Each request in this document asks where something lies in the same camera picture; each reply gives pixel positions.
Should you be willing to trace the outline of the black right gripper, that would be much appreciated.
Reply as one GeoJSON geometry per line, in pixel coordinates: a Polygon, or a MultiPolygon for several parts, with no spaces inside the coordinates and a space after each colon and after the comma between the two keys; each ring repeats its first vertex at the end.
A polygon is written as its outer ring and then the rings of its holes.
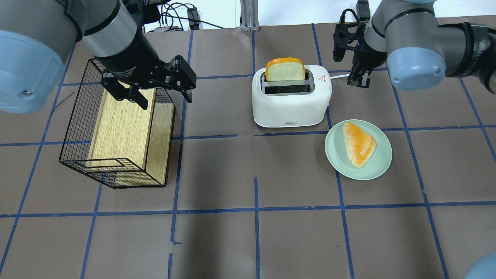
{"type": "Polygon", "coordinates": [[[383,65],[387,55],[372,49],[365,40],[366,22],[338,23],[333,34],[333,60],[341,62],[347,50],[353,52],[352,69],[347,85],[370,87],[370,71],[383,65]]]}

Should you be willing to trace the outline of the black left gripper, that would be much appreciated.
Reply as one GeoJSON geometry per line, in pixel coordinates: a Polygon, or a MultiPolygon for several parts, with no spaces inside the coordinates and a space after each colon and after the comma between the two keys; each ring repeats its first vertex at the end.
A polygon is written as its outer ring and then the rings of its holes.
{"type": "Polygon", "coordinates": [[[140,93],[154,87],[180,92],[187,103],[193,102],[196,73],[181,55],[170,62],[160,60],[147,37],[134,37],[124,50],[115,55],[94,55],[104,67],[101,85],[116,100],[136,103],[148,109],[147,98],[140,93]]]}

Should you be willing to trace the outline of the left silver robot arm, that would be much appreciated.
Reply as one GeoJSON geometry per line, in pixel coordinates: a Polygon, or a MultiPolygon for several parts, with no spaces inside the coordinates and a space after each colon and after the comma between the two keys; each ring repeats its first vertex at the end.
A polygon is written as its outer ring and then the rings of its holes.
{"type": "Polygon", "coordinates": [[[39,111],[61,82],[73,45],[82,42],[104,67],[101,85],[117,101],[147,109],[140,90],[162,87],[193,100],[196,74],[177,55],[160,60],[143,24],[158,20],[146,0],[2,0],[0,3],[1,110],[39,111]]]}

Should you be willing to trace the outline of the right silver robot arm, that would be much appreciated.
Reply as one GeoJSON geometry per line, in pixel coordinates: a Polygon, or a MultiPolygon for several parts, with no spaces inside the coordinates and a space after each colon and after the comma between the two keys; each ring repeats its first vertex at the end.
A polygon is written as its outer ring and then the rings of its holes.
{"type": "Polygon", "coordinates": [[[370,14],[366,0],[344,10],[333,34],[333,60],[353,52],[347,84],[370,86],[370,75],[386,64],[391,84],[403,91],[426,90],[444,77],[477,77],[495,93],[495,29],[462,22],[439,25],[432,0],[383,0],[370,14]]]}

